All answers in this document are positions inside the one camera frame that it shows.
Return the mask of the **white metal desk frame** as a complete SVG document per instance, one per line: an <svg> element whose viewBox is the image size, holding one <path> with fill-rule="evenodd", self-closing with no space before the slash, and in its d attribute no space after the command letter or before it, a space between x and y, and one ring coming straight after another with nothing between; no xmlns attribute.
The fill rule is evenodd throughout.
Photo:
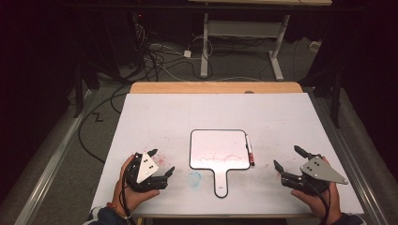
<svg viewBox="0 0 398 225"><path fill-rule="evenodd" d="M228 7L329 7L332 0L189 0L199 3L201 7L216 7L226 4ZM277 81L284 77L278 62L278 54L282 46L283 37L290 19L290 13L285 13L277 22L252 22L243 19L210 19L209 13L204 13L204 28L201 39L203 48L201 53L200 77L208 78L210 72L209 56L213 50L210 37L235 37L235 38L275 38L275 47L268 51L268 61Z"/></svg>

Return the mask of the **black metal stand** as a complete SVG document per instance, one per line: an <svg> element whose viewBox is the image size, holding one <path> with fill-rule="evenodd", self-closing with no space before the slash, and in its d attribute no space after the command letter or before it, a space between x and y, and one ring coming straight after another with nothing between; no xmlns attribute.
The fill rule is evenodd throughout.
<svg viewBox="0 0 398 225"><path fill-rule="evenodd" d="M81 76L81 63L78 62L74 69L74 84L75 84L75 113L74 117L77 118L83 108L83 84L82 84L82 76Z"/></svg>
<svg viewBox="0 0 398 225"><path fill-rule="evenodd" d="M333 125L339 128L339 108L340 108L340 93L341 93L341 74L337 73L334 78L334 85L332 89L332 100L330 108L330 118Z"/></svg>

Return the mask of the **person's right hand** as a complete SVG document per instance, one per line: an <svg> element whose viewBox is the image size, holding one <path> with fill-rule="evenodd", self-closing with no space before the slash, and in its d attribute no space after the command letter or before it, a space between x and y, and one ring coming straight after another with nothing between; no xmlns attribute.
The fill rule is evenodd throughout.
<svg viewBox="0 0 398 225"><path fill-rule="evenodd" d="M291 194L307 204L317 218L322 219L329 214L327 224L331 224L342 215L339 192L335 183L329 184L329 189L322 193L323 198L307 195L296 189L293 189Z"/></svg>

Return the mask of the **aluminium floor rail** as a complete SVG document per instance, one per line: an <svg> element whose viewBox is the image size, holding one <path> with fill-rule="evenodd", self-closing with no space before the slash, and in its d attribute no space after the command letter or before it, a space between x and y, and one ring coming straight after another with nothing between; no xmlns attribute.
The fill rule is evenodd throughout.
<svg viewBox="0 0 398 225"><path fill-rule="evenodd" d="M33 223L68 152L69 143L83 121L86 107L96 95L97 91L87 90L84 93L84 106L78 114L75 114L77 104L70 105L29 161L13 188L17 191L15 201L18 205L17 217L12 225Z"/></svg>
<svg viewBox="0 0 398 225"><path fill-rule="evenodd" d="M382 157L346 94L340 99L338 127L331 119L331 100L311 97L317 114L364 210L369 225L391 225L390 191L394 187Z"/></svg>

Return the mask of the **wooden table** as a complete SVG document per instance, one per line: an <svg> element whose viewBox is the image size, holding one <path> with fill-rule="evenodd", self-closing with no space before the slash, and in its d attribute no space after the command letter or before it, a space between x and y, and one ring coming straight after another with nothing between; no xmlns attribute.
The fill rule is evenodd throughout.
<svg viewBox="0 0 398 225"><path fill-rule="evenodd" d="M131 94L302 94L296 82L138 82ZM327 224L326 214L321 219Z"/></svg>

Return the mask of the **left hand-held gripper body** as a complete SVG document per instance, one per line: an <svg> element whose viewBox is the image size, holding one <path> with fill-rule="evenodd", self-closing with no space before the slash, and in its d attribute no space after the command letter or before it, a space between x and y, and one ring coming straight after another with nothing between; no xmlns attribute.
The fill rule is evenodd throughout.
<svg viewBox="0 0 398 225"><path fill-rule="evenodd" d="M135 192L148 192L153 189L165 189L168 176L155 176L159 167L148 153L136 153L125 170L125 181Z"/></svg>

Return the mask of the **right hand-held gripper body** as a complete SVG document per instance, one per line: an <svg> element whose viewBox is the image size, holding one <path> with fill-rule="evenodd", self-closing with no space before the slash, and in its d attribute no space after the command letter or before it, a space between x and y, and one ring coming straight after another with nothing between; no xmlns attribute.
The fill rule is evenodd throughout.
<svg viewBox="0 0 398 225"><path fill-rule="evenodd" d="M320 156L312 157L299 169L301 175L286 172L283 167L280 167L282 185L314 196L327 190L330 182L348 184L348 180L335 171Z"/></svg>

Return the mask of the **small paddle-shaped whiteboard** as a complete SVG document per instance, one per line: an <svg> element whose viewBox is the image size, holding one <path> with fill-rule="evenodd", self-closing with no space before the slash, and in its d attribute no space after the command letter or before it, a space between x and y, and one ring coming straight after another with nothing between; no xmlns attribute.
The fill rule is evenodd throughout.
<svg viewBox="0 0 398 225"><path fill-rule="evenodd" d="M191 132L190 167L210 170L214 175L214 193L228 195L227 174L251 167L246 133L241 129L195 129Z"/></svg>

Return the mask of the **large white table mat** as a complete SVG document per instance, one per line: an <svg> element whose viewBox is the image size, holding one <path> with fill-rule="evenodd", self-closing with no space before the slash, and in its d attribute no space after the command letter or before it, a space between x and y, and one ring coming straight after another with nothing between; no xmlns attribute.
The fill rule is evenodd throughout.
<svg viewBox="0 0 398 225"><path fill-rule="evenodd" d="M195 129L241 129L253 147L254 166L226 173L228 194L216 196L214 174L190 166ZM99 180L93 204L114 193L120 168L135 152L156 149L159 172L173 170L161 195L142 203L144 217L298 218L308 207L282 186L274 165L298 173L305 160L300 146L325 156L342 173L313 103L306 94L129 94Z"/></svg>

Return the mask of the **person's left hand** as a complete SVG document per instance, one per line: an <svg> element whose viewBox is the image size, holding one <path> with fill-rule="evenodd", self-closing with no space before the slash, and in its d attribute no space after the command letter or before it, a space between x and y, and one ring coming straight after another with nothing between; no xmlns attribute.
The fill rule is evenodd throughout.
<svg viewBox="0 0 398 225"><path fill-rule="evenodd" d="M133 212L141 203L148 201L160 194L157 189L150 190L148 192L140 193L131 190L129 187L124 187L122 182L124 181L124 171L126 170L129 163L133 160L134 155L131 155L122 165L120 170L119 179L115 183L114 196L111 201L111 205L123 217L126 215L125 209Z"/></svg>

